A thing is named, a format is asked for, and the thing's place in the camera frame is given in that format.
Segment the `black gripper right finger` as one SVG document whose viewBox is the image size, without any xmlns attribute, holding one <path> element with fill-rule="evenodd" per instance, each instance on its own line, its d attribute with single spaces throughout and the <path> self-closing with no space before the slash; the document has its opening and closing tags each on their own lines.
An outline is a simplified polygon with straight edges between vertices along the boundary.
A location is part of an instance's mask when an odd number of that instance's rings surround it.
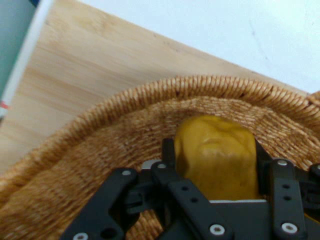
<svg viewBox="0 0 320 240">
<path fill-rule="evenodd" d="M 308 170 L 285 158 L 273 158 L 256 147 L 258 191 L 270 204 L 273 240 L 320 238 L 320 165 Z"/>
</svg>

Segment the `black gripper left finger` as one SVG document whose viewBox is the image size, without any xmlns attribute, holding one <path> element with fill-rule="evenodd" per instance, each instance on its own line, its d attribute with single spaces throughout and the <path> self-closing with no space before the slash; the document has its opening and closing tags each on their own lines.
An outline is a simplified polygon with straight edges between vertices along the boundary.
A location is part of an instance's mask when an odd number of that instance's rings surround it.
<svg viewBox="0 0 320 240">
<path fill-rule="evenodd" d="M 161 240 L 231 240 L 232 227 L 205 196 L 175 169 L 174 141 L 162 141 L 151 168 L 115 168 L 61 235 L 63 240 L 123 240 L 140 214 L 153 210 Z"/>
</svg>

